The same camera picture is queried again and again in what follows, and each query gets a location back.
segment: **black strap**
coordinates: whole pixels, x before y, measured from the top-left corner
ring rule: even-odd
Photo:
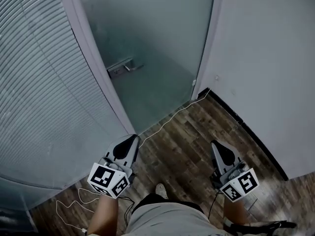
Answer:
[[[242,234],[267,234],[272,235],[272,233],[278,229],[278,228],[295,228],[297,225],[292,222],[284,221],[277,221],[274,223],[271,223],[269,225],[265,226],[242,226],[242,225],[236,225],[232,224],[229,228],[225,228],[225,230],[231,234],[237,235],[236,233],[242,233]]]

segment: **black baseboard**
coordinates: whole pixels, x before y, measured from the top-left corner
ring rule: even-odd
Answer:
[[[209,91],[209,88],[204,89],[201,93],[198,94],[198,98],[204,95],[206,92]],[[286,173],[280,166],[280,164],[276,161],[274,156],[271,154],[269,149],[264,145],[264,143],[255,135],[255,133],[244,123],[242,118],[240,118],[220,97],[218,97],[214,92],[210,91],[208,94],[212,97],[216,102],[218,102],[224,110],[226,110],[241,126],[242,128],[249,134],[249,136],[257,143],[257,145],[261,148],[261,150],[266,154],[269,160],[273,163],[276,167],[280,175],[283,177],[285,181],[288,181],[289,178],[287,177]]]

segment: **white cable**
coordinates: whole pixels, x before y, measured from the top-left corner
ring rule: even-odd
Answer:
[[[82,199],[81,199],[81,197],[80,197],[80,190],[85,190],[85,191],[88,191],[88,192],[90,192],[90,193],[92,193],[92,194],[95,194],[95,195],[101,195],[100,193],[95,193],[95,192],[89,191],[89,190],[87,190],[87,189],[79,188],[79,189],[78,189],[78,196],[79,196],[80,201],[81,201],[82,203],[84,203],[84,204],[92,203],[93,201],[98,200],[98,198],[93,199],[92,201],[89,201],[89,202],[83,202]]]
[[[95,193],[95,192],[89,191],[89,190],[87,190],[87,189],[79,188],[79,189],[78,189],[78,196],[79,196],[80,201],[81,201],[82,203],[84,203],[84,204],[92,203],[93,201],[97,200],[98,198],[93,199],[92,201],[89,201],[89,202],[83,202],[82,199],[81,199],[81,197],[80,197],[80,190],[85,190],[85,191],[88,191],[88,192],[90,192],[90,193],[92,193],[92,194],[101,195],[101,194],[99,194],[99,193]],[[73,201],[69,206],[66,206],[63,202],[61,202],[61,201],[59,201],[59,200],[56,201],[56,213],[57,213],[57,215],[59,216],[59,218],[60,218],[66,225],[75,227],[75,228],[77,228],[77,229],[79,229],[79,230],[81,230],[82,232],[85,233],[85,232],[86,232],[86,229],[85,229],[85,228],[76,227],[76,226],[74,226],[74,225],[71,225],[71,224],[66,223],[66,222],[63,220],[63,218],[62,218],[62,217],[59,215],[59,213],[58,213],[58,203],[61,203],[61,204],[62,204],[64,207],[66,207],[66,208],[70,208],[74,203],[78,203],[78,204],[80,205],[80,207],[82,207],[83,209],[88,210],[88,211],[93,212],[93,213],[94,213],[94,211],[85,208],[83,205],[81,205],[81,204],[80,204],[78,201],[76,201],[76,200]]]
[[[168,120],[166,123],[164,123],[164,124],[162,125],[162,127],[161,127],[157,132],[155,132],[153,135],[151,135],[151,136],[147,137],[146,139],[144,139],[143,143],[140,145],[139,148],[141,148],[141,147],[143,146],[143,144],[145,143],[146,140],[148,140],[150,137],[153,137],[155,134],[157,134],[158,132],[160,132],[160,131],[163,129],[163,127],[164,127],[166,124],[168,124],[168,123],[173,119],[173,117],[174,117],[175,115],[177,115],[180,111],[185,110],[186,108],[189,108],[192,104],[195,104],[195,103],[197,103],[197,102],[199,102],[199,101],[205,99],[210,91],[211,91],[211,89],[209,89],[209,91],[206,93],[205,97],[203,97],[202,99],[197,100],[197,101],[194,101],[194,102],[190,103],[187,107],[185,107],[185,108],[180,109],[179,111],[177,111],[177,112],[171,117],[170,120]]]
[[[166,124],[168,124],[168,123],[173,119],[173,117],[174,117],[175,115],[177,115],[180,111],[189,108],[192,104],[195,104],[195,103],[197,103],[197,102],[199,102],[199,101],[205,99],[210,91],[211,91],[211,89],[209,89],[209,91],[206,93],[206,95],[205,95],[202,99],[197,100],[197,101],[194,101],[194,102],[190,103],[187,107],[185,107],[185,108],[180,109],[179,111],[177,111],[177,112],[171,117],[170,120],[168,120],[166,123],[164,123],[164,124],[162,125],[162,127],[161,127],[157,132],[155,132],[155,133],[152,134],[151,136],[149,136],[149,137],[147,137],[146,139],[144,139],[143,143],[140,145],[139,148],[141,148],[141,147],[144,145],[144,143],[145,143],[146,140],[148,140],[149,138],[153,137],[153,136],[156,135],[158,132],[160,132],[160,131],[163,129],[163,127],[164,127]],[[95,193],[95,192],[89,191],[89,190],[84,189],[84,188],[79,188],[79,189],[78,189],[78,196],[79,196],[80,201],[81,201],[82,203],[84,203],[84,204],[92,203],[93,201],[98,200],[99,198],[93,199],[92,201],[89,201],[89,202],[83,202],[82,199],[81,199],[81,197],[80,197],[80,190],[85,190],[85,191],[88,191],[88,192],[90,192],[90,193],[92,193],[92,194],[95,194],[95,195],[101,195],[101,194],[99,194],[99,193]],[[76,226],[74,226],[74,225],[71,225],[71,224],[66,223],[66,222],[63,220],[63,218],[59,215],[58,210],[57,210],[57,208],[58,208],[58,202],[61,203],[62,205],[64,205],[66,208],[70,208],[74,203],[78,203],[83,209],[88,210],[88,211],[93,212],[93,213],[94,213],[94,211],[85,208],[84,206],[82,206],[82,205],[81,205],[78,201],[76,201],[76,200],[73,201],[69,206],[66,206],[63,202],[60,202],[59,200],[56,201],[56,213],[57,213],[57,215],[59,216],[59,218],[60,218],[66,225],[75,227],[75,228],[77,228],[77,229],[79,229],[79,230],[81,230],[82,232],[85,233],[85,232],[86,232],[86,229],[85,229],[85,228],[76,227]]]

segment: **shoe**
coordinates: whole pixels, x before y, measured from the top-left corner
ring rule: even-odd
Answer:
[[[159,183],[156,186],[156,194],[160,195],[164,199],[168,199],[168,196],[166,194],[166,189],[162,183]]]

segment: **black cable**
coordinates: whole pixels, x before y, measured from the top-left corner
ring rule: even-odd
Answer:
[[[127,217],[128,217],[128,214],[129,214],[129,212],[131,211],[131,209],[132,209],[132,207],[133,207],[133,205],[134,205],[135,203],[134,203],[134,201],[133,201],[131,198],[129,198],[129,197],[127,197],[127,196],[119,196],[119,198],[120,198],[120,199],[123,199],[123,200],[127,200],[127,201],[131,201],[131,202],[132,202],[132,204],[126,209],[125,214],[124,214],[124,220],[125,220],[126,226],[128,226]]]
[[[212,206],[213,206],[213,204],[215,203],[215,200],[216,200],[216,198],[217,198],[217,196],[218,196],[219,192],[220,192],[220,190],[216,193],[216,196],[215,196],[215,198],[214,198],[214,199],[213,199],[213,201],[212,201],[212,205],[211,205],[211,207],[210,207],[210,211],[209,211],[208,219],[210,218],[210,212],[211,212]]]

